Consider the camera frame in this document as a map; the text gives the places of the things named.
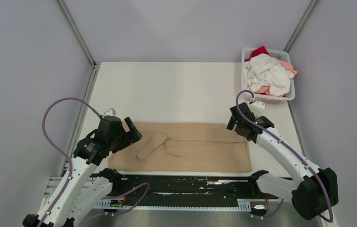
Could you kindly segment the beige t-shirt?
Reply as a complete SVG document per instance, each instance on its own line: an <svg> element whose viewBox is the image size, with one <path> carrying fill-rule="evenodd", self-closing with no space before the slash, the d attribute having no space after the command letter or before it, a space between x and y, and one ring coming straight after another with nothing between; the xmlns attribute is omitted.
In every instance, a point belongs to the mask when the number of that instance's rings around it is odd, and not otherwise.
<svg viewBox="0 0 357 227"><path fill-rule="evenodd" d="M247 173L252 170L246 138L220 123L135 122L142 138L108 158L126 172Z"/></svg>

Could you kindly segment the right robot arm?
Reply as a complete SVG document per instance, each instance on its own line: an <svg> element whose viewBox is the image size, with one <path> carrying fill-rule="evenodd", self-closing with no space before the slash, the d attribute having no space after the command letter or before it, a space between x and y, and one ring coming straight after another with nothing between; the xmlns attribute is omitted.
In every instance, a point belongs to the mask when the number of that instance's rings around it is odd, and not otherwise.
<svg viewBox="0 0 357 227"><path fill-rule="evenodd" d="M259 145L289 173L290 179L277 177L266 170L251 175L248 192L253 197L264 193L290 201L297 213L311 220L323 212L332 214L339 202L338 179L331 168L322 169L298 154L265 116L256 117L247 103L230 108L227 129Z"/></svg>

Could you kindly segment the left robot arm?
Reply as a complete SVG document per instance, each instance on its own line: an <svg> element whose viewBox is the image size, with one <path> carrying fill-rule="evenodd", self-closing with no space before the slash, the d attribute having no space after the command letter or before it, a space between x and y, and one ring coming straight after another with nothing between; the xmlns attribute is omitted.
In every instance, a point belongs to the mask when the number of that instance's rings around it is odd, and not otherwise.
<svg viewBox="0 0 357 227"><path fill-rule="evenodd" d="M122 191L121 174L105 168L84 193L84 184L109 153L116 153L140 141L142 134L130 117L105 115L97 129L80 140L63 176L48 202L36 214L28 214L25 227L77 227L85 215L104 196Z"/></svg>

